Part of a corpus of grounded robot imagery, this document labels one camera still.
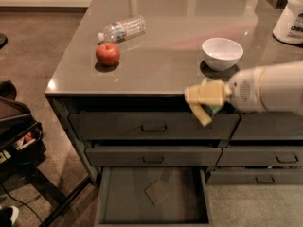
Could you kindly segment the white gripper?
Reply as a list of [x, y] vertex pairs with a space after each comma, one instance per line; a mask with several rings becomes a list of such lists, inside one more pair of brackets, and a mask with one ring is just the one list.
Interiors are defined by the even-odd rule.
[[[261, 67], [240, 70], [228, 81], [230, 96], [227, 101], [241, 112], [264, 112], [260, 99]], [[201, 84], [187, 87], [185, 101], [194, 115], [205, 127], [212, 122], [203, 105], [222, 106], [226, 99], [225, 86], [221, 80], [204, 80]]]

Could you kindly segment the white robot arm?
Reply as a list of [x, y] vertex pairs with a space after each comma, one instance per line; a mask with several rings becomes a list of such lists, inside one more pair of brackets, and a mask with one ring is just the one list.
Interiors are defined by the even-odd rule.
[[303, 112], [303, 63], [240, 70], [228, 82], [207, 81], [185, 89], [185, 101], [203, 126], [212, 122], [203, 109], [231, 104], [241, 112]]

